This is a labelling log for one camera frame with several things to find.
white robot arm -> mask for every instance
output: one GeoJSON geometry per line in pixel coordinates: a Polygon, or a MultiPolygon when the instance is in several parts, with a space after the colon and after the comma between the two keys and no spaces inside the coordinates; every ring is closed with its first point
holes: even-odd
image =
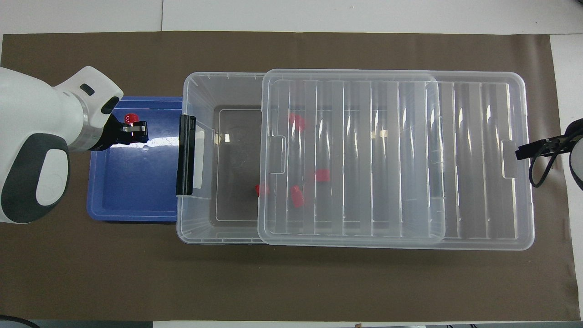
{"type": "Polygon", "coordinates": [[[122,90],[93,67],[51,87],[0,68],[0,222],[24,224],[48,213],[69,177],[69,151],[147,141],[145,122],[118,122],[122,90]]]}

clear plastic container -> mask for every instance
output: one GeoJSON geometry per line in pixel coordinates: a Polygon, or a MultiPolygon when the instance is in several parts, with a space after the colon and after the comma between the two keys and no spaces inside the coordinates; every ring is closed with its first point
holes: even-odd
{"type": "Polygon", "coordinates": [[[505,72],[276,69],[259,236],[273,245],[522,250],[525,87],[505,72]]]}
{"type": "Polygon", "coordinates": [[[182,112],[196,117],[192,193],[178,195],[177,230],[186,243],[262,243],[255,186],[263,75],[194,73],[184,82],[182,112]]]}
{"type": "Polygon", "coordinates": [[[179,164],[187,243],[522,250],[534,240],[528,167],[514,155],[528,142],[516,74],[195,73],[182,112],[196,117],[190,137],[181,132],[194,147],[190,175],[179,164]]]}

floor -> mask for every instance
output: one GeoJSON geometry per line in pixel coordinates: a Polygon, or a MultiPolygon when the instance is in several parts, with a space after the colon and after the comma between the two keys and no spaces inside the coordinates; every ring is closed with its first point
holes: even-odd
{"type": "MultiPolygon", "coordinates": [[[[575,0],[0,2],[0,52],[3,34],[161,30],[551,34],[561,129],[564,130],[570,122],[582,117],[579,106],[583,103],[583,93],[578,82],[583,81],[583,5],[575,0]]],[[[568,157],[563,156],[563,160],[568,160],[568,157]]],[[[575,268],[577,280],[582,285],[583,203],[574,201],[580,197],[581,190],[568,174],[567,191],[575,268]]],[[[583,288],[580,288],[579,293],[582,300],[583,288]]],[[[205,325],[199,324],[167,322],[154,326],[205,325]]],[[[334,325],[314,323],[313,327],[334,325]]]]}

blue plastic tray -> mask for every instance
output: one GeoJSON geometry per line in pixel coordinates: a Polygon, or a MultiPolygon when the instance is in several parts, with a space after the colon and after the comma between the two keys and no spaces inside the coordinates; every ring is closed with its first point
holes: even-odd
{"type": "Polygon", "coordinates": [[[92,152],[87,212],[100,221],[175,222],[181,97],[124,97],[113,115],[146,121],[147,144],[92,152]]]}

black handle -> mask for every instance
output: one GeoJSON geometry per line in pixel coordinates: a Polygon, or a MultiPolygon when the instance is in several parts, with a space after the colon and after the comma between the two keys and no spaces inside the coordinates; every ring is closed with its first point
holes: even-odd
{"type": "Polygon", "coordinates": [[[194,141],[196,136],[196,117],[180,115],[178,133],[178,170],[176,172],[176,195],[192,195],[194,176],[194,141]]]}

